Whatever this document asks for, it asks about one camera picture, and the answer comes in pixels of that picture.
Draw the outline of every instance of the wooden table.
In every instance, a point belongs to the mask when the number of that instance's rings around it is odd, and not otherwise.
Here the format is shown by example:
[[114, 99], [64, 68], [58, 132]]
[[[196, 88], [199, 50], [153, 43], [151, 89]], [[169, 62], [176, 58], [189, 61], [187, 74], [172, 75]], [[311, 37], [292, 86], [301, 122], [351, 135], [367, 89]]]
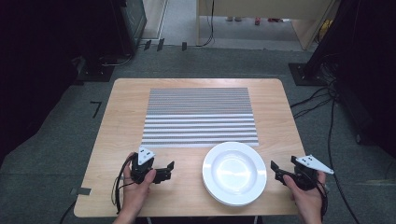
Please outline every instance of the wooden table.
[[[200, 45], [200, 16], [212, 15], [212, 0], [196, 1], [196, 44]], [[338, 6], [339, 0], [216, 0], [213, 15], [292, 19], [302, 49], [308, 49]]]
[[151, 148], [156, 153], [153, 168], [175, 161], [172, 179], [152, 185], [141, 217], [212, 217], [291, 215], [297, 210], [288, 188], [274, 180], [270, 162], [292, 171], [290, 156], [304, 156], [304, 149], [282, 83], [278, 79], [118, 79], [108, 100], [106, 113], [82, 183], [92, 189], [79, 195], [78, 217], [115, 217], [110, 200], [114, 179], [127, 155], [137, 151], [141, 141], [149, 93], [153, 88], [247, 88], [255, 119], [259, 146], [267, 169], [263, 194], [253, 203], [231, 207], [216, 201], [205, 189], [202, 165], [206, 148]]

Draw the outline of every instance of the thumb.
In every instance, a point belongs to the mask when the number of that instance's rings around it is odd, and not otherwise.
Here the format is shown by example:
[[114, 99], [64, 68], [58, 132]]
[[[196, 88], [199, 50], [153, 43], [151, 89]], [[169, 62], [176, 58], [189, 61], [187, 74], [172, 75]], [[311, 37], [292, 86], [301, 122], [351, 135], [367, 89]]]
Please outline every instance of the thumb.
[[145, 180], [140, 185], [143, 184], [143, 185], [146, 185], [147, 187], [149, 187], [149, 185], [154, 180], [156, 174], [157, 174], [157, 171], [154, 169], [148, 171], [148, 173], [145, 176]]
[[299, 193], [300, 189], [297, 187], [293, 178], [291, 178], [289, 175], [283, 175], [283, 180], [285, 180], [286, 186], [288, 186], [288, 188], [291, 190], [291, 193], [293, 193], [293, 195]]

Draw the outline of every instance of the gray carpet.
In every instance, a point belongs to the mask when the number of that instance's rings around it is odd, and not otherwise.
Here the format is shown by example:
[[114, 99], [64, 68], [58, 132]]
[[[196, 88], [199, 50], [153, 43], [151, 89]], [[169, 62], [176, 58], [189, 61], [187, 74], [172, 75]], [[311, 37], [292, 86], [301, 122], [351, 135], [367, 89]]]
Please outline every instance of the gray carpet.
[[[198, 48], [182, 51], [181, 47], [168, 46], [161, 51], [155, 46], [146, 51], [139, 49], [132, 61], [115, 69], [109, 83], [70, 87], [38, 134], [6, 157], [0, 172], [0, 223], [59, 223], [76, 199], [69, 192], [82, 182], [115, 79], [276, 77], [283, 82], [293, 104], [309, 97], [317, 88], [296, 87], [288, 63], [306, 63], [310, 57], [310, 52], [301, 51]], [[103, 102], [96, 118], [92, 116], [97, 105], [90, 101]], [[293, 113], [319, 101], [293, 108]], [[329, 164], [330, 112], [331, 105], [327, 104], [296, 120], [306, 154], [313, 154], [326, 164]], [[336, 105], [334, 114], [332, 159], [350, 206], [361, 223], [395, 223], [395, 185], [367, 183], [394, 179], [396, 164], [389, 166], [394, 159], [376, 146], [355, 143], [354, 126], [342, 105]], [[331, 193], [324, 223], [353, 223], [332, 176], [328, 175], [327, 183]], [[71, 211], [64, 223], [111, 223], [112, 220], [113, 217], [78, 218]], [[263, 217], [263, 221], [299, 223], [295, 216]]]

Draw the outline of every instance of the hand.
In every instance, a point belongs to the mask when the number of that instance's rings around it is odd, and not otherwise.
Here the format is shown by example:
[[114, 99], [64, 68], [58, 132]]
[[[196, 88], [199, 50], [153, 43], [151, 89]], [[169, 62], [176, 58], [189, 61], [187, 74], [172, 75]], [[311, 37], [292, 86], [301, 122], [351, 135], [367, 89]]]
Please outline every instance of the hand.
[[[322, 198], [318, 189], [314, 188], [311, 190], [304, 191], [297, 187], [294, 180], [288, 176], [283, 175], [286, 185], [291, 190], [291, 199], [296, 202], [299, 217], [305, 224], [318, 224], [321, 223], [321, 206]], [[326, 181], [326, 175], [318, 171], [318, 181], [324, 186]]]
[[149, 185], [152, 183], [156, 175], [156, 171], [154, 169], [150, 170], [146, 174], [145, 180], [140, 184], [136, 184], [131, 179], [131, 169], [129, 168], [130, 165], [131, 162], [128, 162], [128, 164], [125, 166], [125, 169], [123, 170], [123, 185], [127, 186], [123, 187], [122, 208], [120, 210], [119, 216], [114, 221], [114, 223], [117, 224], [134, 222], [134, 219], [139, 214], [145, 200], [149, 196]]

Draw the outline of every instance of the striped mat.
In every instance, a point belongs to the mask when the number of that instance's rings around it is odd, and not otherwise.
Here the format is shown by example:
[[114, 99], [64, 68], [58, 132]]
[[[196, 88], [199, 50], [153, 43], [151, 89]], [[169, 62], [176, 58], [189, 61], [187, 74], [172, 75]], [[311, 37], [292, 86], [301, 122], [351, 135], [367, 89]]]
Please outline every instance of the striped mat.
[[248, 88], [151, 89], [142, 147], [257, 146]]

